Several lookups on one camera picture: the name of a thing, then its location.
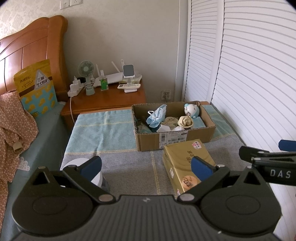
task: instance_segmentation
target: white louvered closet door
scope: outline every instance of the white louvered closet door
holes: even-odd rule
[[[278,152],[296,140],[296,11],[285,0],[225,0],[212,104],[248,146]],[[296,235],[296,188],[271,185],[283,217],[275,233]]]
[[[212,97],[223,30],[222,0],[192,0],[189,5],[188,42],[183,87],[187,101]]]

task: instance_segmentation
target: nightstand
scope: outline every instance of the nightstand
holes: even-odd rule
[[[93,95],[86,95],[83,89],[77,96],[72,97],[71,108],[74,121],[82,112],[106,110],[112,108],[129,107],[133,104],[146,103],[146,95],[143,82],[140,81],[141,87],[136,92],[125,93],[124,90],[118,89],[118,83],[109,84],[109,89],[101,91],[101,87],[95,87]],[[61,112],[69,130],[72,130],[74,124],[70,111],[70,99]]]

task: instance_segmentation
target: snack bag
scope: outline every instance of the snack bag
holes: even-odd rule
[[[22,69],[14,75],[14,81],[24,109],[34,118],[57,104],[49,59]]]

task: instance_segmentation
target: white letter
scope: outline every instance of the white letter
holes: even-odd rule
[[[283,172],[282,172],[282,170],[279,172],[278,177],[279,177],[279,176],[283,177]]]
[[[290,174],[291,174],[291,171],[288,171],[286,178],[290,178]]]
[[[271,172],[270,172],[270,176],[271,176],[271,177],[274,177],[275,174],[276,174],[276,171],[272,169]]]

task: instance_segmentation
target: wooden headboard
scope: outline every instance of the wooden headboard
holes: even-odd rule
[[[39,18],[0,40],[0,94],[15,89],[13,76],[23,68],[49,59],[58,101],[67,101],[70,85],[63,51],[68,21],[61,15]]]

